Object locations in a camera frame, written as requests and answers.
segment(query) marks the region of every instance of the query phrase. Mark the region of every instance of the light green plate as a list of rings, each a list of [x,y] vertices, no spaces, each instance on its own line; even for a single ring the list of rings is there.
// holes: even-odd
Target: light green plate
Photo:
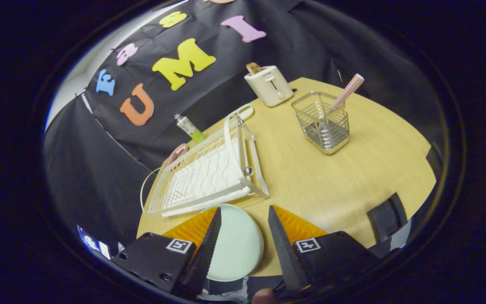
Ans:
[[[264,254],[264,239],[254,220],[243,209],[231,204],[217,206],[221,211],[222,225],[208,279],[235,281],[251,273],[260,263]]]

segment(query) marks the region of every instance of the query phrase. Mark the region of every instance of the foam letter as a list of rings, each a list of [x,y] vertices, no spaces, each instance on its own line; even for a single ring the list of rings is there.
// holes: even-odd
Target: foam letter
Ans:
[[[266,36],[266,32],[258,31],[254,27],[251,27],[249,23],[243,21],[242,15],[228,18],[222,21],[220,25],[228,25],[232,29],[235,29],[235,31],[243,36],[243,42],[251,42]]]
[[[145,106],[143,113],[140,114],[136,111],[136,109],[131,105],[130,98],[127,98],[125,102],[123,102],[119,111],[127,115],[127,118],[131,121],[131,123],[135,125],[143,125],[151,118],[151,115],[153,115],[153,102],[143,90],[143,83],[140,83],[132,90],[132,95],[137,96]]]
[[[183,84],[185,84],[185,79],[183,77],[177,77],[176,73],[192,77],[191,62],[194,65],[194,70],[199,72],[209,67],[216,58],[209,56],[204,53],[196,45],[196,39],[189,38],[177,47],[177,53],[179,59],[172,58],[160,58],[153,66],[153,71],[159,71],[170,81],[172,84],[172,90],[179,89]]]
[[[181,13],[180,11],[174,11],[163,19],[160,19],[159,24],[162,25],[162,27],[173,27],[185,18],[187,18],[187,14]]]
[[[126,47],[124,47],[123,50],[121,50],[119,54],[117,54],[116,56],[117,65],[122,65],[123,63],[127,62],[127,59],[129,59],[129,57],[132,57],[134,54],[136,54],[137,51],[138,48],[135,46],[134,43],[131,43]]]
[[[106,69],[100,71],[99,79],[97,80],[97,93],[102,91],[108,93],[110,96],[113,95],[113,88],[116,86],[116,80],[112,79],[112,81],[109,81],[110,79],[112,79],[112,77],[106,74]]]

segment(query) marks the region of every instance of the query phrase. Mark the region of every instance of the pink letter i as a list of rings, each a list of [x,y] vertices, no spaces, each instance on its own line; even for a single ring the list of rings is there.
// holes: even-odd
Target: pink letter i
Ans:
[[[266,32],[258,31],[249,23],[246,23],[242,15],[228,18],[222,21],[220,25],[228,25],[232,29],[235,29],[235,31],[243,36],[243,42],[251,42],[266,36]]]

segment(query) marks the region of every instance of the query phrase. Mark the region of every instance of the white wall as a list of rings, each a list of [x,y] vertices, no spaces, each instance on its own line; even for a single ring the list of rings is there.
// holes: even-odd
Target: white wall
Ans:
[[[137,31],[140,27],[143,27],[157,16],[163,14],[167,10],[174,8],[182,3],[188,2],[189,0],[184,0],[176,3],[166,8],[162,8],[157,11],[147,11],[144,14],[133,19],[129,23],[122,25],[120,28],[116,29],[113,33],[102,39],[96,46],[89,50],[75,67],[69,72],[61,86],[59,87],[54,100],[52,101],[52,106],[46,118],[46,126],[44,130],[48,129],[48,126],[56,116],[56,114],[73,98],[75,94],[79,95],[84,92],[84,87],[87,86],[89,81],[92,79],[93,75],[97,72],[100,64],[106,60],[106,57],[112,50],[123,40],[125,40],[129,35]]]

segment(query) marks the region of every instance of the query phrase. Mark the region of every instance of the black chair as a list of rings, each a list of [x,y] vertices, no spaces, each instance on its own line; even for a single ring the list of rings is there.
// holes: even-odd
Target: black chair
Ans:
[[[373,226],[376,243],[383,242],[408,222],[406,212],[397,192],[385,202],[374,207],[367,215]]]

